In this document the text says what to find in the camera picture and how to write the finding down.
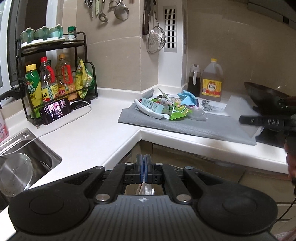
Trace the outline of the person's right hand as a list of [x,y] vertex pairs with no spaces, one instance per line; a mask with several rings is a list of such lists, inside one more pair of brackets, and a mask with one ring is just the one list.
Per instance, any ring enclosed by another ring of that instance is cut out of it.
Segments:
[[288,176],[292,180],[292,183],[295,184],[295,145],[293,145],[293,142],[286,139],[284,149],[287,153],[286,162],[288,164]]

